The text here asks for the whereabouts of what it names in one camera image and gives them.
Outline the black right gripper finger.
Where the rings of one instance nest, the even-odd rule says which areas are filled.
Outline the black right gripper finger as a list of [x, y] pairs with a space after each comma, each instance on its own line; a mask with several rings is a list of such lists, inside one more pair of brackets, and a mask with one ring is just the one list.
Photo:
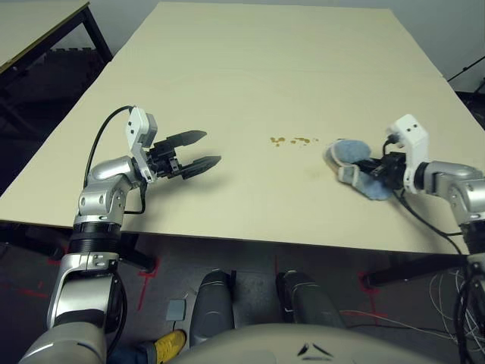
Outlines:
[[362, 159], [355, 163], [364, 173], [371, 173], [374, 169], [379, 167], [379, 160], [375, 158]]

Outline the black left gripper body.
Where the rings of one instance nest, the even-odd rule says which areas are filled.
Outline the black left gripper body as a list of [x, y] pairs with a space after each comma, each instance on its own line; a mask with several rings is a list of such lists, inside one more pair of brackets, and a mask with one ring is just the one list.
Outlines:
[[183, 166], [178, 162], [175, 149], [183, 146], [183, 138], [167, 138], [156, 142], [147, 152], [148, 165], [155, 172], [156, 177], [173, 178], [181, 176], [183, 179]]

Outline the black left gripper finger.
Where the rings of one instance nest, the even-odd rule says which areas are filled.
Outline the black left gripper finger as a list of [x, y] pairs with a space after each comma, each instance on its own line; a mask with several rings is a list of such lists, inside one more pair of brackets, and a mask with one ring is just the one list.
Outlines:
[[182, 166], [180, 168], [180, 176], [186, 180], [191, 177], [195, 177], [199, 174], [203, 174], [209, 169], [213, 168], [219, 161], [221, 157], [218, 156], [205, 156], [196, 159], [191, 164]]
[[171, 148], [177, 148], [179, 146], [188, 146], [196, 143], [206, 135], [207, 133], [202, 130], [189, 130], [169, 136], [166, 141], [170, 144]]

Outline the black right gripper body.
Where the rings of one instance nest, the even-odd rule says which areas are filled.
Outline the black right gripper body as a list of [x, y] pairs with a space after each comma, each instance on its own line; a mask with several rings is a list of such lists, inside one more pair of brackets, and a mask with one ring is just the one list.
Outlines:
[[406, 169], [405, 153], [390, 152], [379, 160], [379, 167], [368, 173], [390, 189], [402, 189]]

